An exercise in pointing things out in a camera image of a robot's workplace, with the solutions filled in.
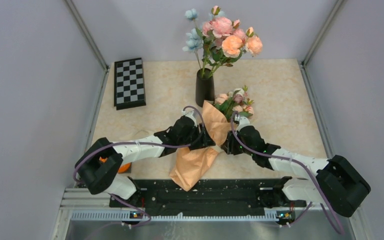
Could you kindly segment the orange paper bouquet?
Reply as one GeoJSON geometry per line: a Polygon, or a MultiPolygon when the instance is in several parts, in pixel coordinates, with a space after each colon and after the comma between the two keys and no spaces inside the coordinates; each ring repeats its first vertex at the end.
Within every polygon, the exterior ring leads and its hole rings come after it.
{"type": "Polygon", "coordinates": [[[170,178],[184,191],[189,191],[210,169],[222,151],[222,145],[231,130],[230,117],[237,111],[241,117],[254,115],[254,101],[248,96],[248,86],[219,94],[213,103],[205,101],[202,106],[204,133],[192,148],[177,151],[175,166],[170,178]]]}

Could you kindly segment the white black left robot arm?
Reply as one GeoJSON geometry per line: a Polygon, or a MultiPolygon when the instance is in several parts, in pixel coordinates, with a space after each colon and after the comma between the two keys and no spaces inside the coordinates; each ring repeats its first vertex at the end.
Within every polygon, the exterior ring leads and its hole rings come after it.
{"type": "Polygon", "coordinates": [[[73,178],[85,184],[92,195],[113,194],[129,207],[140,202],[133,180],[118,174],[120,167],[148,158],[161,158],[178,149],[190,151],[215,146],[202,114],[193,106],[182,110],[182,116],[165,130],[136,140],[111,142],[98,139],[74,165],[73,178]]]}

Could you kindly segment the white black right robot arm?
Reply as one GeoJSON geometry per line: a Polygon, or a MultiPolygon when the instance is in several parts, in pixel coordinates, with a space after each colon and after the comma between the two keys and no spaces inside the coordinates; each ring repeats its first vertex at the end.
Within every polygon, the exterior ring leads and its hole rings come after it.
{"type": "Polygon", "coordinates": [[[234,112],[226,142],[227,154],[249,155],[261,168],[289,173],[273,188],[279,206],[291,201],[315,202],[342,217],[351,217],[372,188],[341,155],[331,158],[304,156],[265,142],[249,119],[234,112]]]}

